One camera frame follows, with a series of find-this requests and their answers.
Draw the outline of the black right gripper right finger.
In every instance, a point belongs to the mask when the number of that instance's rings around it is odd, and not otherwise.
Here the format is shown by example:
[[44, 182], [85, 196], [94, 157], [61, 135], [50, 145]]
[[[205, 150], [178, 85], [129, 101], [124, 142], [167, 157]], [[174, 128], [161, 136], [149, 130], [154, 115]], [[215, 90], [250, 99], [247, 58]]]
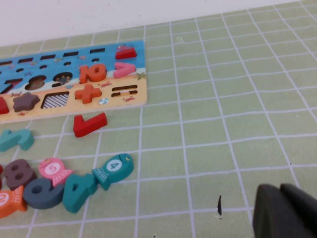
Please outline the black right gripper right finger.
[[317, 237], [317, 200], [289, 183], [281, 184], [281, 192], [290, 201], [306, 228]]

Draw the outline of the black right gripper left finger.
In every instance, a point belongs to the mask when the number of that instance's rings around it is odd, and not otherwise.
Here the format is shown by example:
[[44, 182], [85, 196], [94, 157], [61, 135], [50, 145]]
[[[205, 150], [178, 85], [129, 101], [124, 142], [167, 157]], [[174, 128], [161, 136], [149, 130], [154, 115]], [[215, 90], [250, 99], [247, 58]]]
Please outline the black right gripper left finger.
[[256, 238], [313, 238], [290, 201], [269, 184], [258, 186], [253, 214]]

